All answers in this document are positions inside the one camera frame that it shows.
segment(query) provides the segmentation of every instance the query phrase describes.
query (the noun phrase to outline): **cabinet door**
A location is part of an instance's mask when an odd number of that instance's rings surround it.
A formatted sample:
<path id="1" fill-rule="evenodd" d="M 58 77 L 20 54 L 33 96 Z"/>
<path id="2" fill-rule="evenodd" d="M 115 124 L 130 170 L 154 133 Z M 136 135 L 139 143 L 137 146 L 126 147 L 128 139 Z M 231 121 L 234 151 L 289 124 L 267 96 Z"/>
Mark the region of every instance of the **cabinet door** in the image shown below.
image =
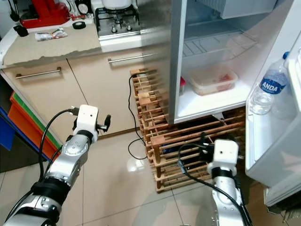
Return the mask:
<path id="1" fill-rule="evenodd" d="M 17 74 L 49 72 L 58 67 L 61 68 L 60 72 L 16 79 Z M 8 68 L 3 71 L 46 123 L 61 110 L 87 104 L 66 60 L 35 67 Z M 74 120 L 74 116 L 64 113 L 52 123 L 51 129 L 62 142 L 72 134 Z"/>
<path id="2" fill-rule="evenodd" d="M 68 60 L 88 104 L 99 109 L 98 123 L 103 123 L 107 114 L 111 115 L 111 126 L 107 134 L 134 128 L 133 117 L 127 108 L 128 80 L 130 70 L 143 68 L 141 58 L 115 63 L 108 61 L 141 55 L 140 49 L 132 49 Z M 130 107 L 136 116 L 133 88 Z"/>

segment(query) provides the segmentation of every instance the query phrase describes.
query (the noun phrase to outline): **red appliance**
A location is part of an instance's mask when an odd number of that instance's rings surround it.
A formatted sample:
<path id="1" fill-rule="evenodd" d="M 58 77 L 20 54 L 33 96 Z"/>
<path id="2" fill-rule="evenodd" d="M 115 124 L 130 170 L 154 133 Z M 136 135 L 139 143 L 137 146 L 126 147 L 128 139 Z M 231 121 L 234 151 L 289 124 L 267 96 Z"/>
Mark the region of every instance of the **red appliance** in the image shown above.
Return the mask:
<path id="1" fill-rule="evenodd" d="M 70 18 L 64 3 L 55 0 L 32 0 L 36 15 L 21 17 L 20 22 L 26 28 L 63 24 Z"/>

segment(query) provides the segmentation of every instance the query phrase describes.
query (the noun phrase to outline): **countertop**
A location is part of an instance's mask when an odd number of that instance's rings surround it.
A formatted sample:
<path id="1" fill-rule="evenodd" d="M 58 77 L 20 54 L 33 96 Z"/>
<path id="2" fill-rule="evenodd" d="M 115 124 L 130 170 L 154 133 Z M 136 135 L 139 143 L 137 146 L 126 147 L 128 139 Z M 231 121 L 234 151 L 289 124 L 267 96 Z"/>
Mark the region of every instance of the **countertop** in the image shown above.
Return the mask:
<path id="1" fill-rule="evenodd" d="M 78 22 L 78 21 L 84 21 L 86 24 L 93 23 L 93 19 L 76 20 L 76 22 Z M 74 23 L 74 21 L 72 21 L 70 19 L 66 23 L 60 24 L 60 25 L 28 29 L 28 33 L 41 32 L 44 30 L 56 29 L 58 27 L 70 27 L 70 26 L 72 26 L 73 23 Z M 0 69 L 12 66 L 12 65 L 9 65 L 9 66 L 4 65 L 3 59 L 4 59 L 5 54 L 8 51 L 9 47 L 14 43 L 14 41 L 16 40 L 17 37 L 18 37 L 18 34 L 12 27 L 9 30 L 9 32 L 0 41 Z M 94 49 L 93 51 L 77 52 L 77 53 L 71 54 L 70 57 L 72 57 L 72 58 L 83 57 L 83 56 L 88 56 L 91 54 L 101 54 L 101 53 L 119 51 L 119 50 L 130 49 L 130 48 L 139 48 L 142 46 L 141 36 L 139 34 L 132 35 L 132 36 L 118 37 L 118 38 L 113 38 L 113 39 L 108 39 L 108 40 L 100 40 L 99 42 L 100 42 L 100 48 Z"/>

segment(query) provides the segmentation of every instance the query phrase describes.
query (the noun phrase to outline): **plastic bag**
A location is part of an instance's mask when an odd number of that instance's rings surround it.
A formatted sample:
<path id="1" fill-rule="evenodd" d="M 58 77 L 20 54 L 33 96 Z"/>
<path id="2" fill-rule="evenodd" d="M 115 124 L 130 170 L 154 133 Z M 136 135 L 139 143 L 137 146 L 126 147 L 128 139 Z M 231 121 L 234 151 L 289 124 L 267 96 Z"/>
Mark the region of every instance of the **plastic bag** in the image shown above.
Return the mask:
<path id="1" fill-rule="evenodd" d="M 47 41 L 51 39 L 59 39 L 63 37 L 67 37 L 67 33 L 64 28 L 60 27 L 52 33 L 35 33 L 34 37 L 37 41 Z"/>

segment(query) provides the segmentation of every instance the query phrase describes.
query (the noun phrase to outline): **wire shelf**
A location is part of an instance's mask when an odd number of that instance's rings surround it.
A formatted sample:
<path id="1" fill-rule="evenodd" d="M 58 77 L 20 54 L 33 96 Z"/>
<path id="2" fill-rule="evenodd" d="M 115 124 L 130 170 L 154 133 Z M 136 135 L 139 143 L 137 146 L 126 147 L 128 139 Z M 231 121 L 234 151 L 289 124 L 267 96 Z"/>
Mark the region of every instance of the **wire shelf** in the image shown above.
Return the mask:
<path id="1" fill-rule="evenodd" d="M 231 50 L 231 54 L 236 57 L 255 44 L 257 44 L 257 41 L 243 31 L 194 38 L 184 40 L 183 57 L 224 50 Z"/>

